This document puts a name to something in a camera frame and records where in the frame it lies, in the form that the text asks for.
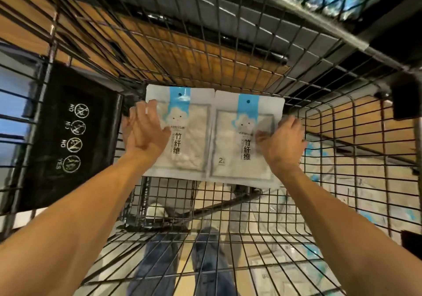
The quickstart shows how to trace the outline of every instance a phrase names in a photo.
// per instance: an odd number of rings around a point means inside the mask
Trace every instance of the jeans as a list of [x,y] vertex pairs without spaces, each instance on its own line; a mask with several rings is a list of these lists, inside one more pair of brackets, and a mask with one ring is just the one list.
[[[176,275],[178,244],[172,241],[179,241],[181,237],[180,234],[158,234],[146,244],[145,257],[139,263],[135,277],[157,277],[131,281],[127,288],[127,296],[173,295],[178,276]],[[219,248],[218,240],[219,232],[208,227],[201,230],[193,244],[192,263],[197,273],[195,296],[238,295],[232,271],[227,270],[229,268],[227,258]],[[164,274],[174,274],[174,276],[162,277]]]

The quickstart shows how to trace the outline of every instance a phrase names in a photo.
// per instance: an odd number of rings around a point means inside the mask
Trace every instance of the shopping cart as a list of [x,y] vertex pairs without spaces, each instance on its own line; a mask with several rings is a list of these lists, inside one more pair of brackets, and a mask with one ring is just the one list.
[[[1,238],[123,154],[121,113],[147,84],[283,97],[306,128],[311,179],[397,243],[420,234],[419,1],[0,0]],[[68,112],[77,137],[62,141],[52,124]],[[80,136],[87,112],[98,144]],[[146,217],[153,202],[166,221]],[[158,232],[181,234],[174,294],[194,294],[204,217],[241,295],[344,293],[284,188],[143,177],[75,295],[125,294]]]

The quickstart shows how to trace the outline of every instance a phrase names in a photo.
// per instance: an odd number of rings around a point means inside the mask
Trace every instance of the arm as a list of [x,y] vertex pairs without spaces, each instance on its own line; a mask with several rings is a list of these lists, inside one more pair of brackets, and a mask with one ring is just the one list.
[[129,193],[161,155],[171,133],[160,128],[156,101],[137,103],[122,127],[126,153],[116,164],[0,245],[0,295],[72,295],[78,288]]
[[348,295],[421,294],[422,261],[311,181],[299,168],[306,147],[299,120],[290,116],[279,123],[271,137],[258,132],[256,141]]

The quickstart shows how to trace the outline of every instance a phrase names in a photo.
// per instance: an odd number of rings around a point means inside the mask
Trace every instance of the hand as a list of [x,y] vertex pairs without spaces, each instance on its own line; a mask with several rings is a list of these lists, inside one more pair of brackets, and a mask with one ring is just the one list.
[[171,135],[170,127],[161,129],[157,101],[140,101],[122,119],[123,143],[126,155],[150,160],[153,165],[162,154]]
[[273,173],[277,169],[297,168],[300,157],[306,148],[303,140],[304,130],[294,116],[278,123],[276,132],[271,136],[263,131],[256,132],[256,144]]

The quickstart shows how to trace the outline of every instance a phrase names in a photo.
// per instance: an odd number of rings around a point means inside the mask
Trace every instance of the forearm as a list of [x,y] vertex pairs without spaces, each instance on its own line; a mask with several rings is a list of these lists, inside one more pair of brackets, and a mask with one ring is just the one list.
[[72,295],[150,165],[146,160],[124,155],[6,240],[0,295]]
[[348,295],[416,295],[422,262],[298,166],[275,168]]

